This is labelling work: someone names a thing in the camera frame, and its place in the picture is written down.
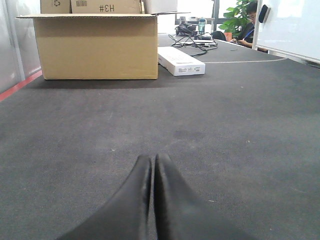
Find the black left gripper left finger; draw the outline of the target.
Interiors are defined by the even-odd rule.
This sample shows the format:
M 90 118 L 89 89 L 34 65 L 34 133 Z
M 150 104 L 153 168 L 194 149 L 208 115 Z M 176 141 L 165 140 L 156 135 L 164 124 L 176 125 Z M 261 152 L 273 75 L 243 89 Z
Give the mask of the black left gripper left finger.
M 97 212 L 60 240 L 146 240 L 152 163 L 139 155 L 119 190 Z

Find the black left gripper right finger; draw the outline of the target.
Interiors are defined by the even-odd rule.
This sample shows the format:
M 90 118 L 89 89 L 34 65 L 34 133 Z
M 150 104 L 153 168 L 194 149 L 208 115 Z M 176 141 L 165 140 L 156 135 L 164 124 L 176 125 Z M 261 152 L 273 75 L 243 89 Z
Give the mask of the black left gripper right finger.
M 154 165 L 154 214 L 160 240 L 253 240 L 212 210 L 187 184 L 169 155 Z

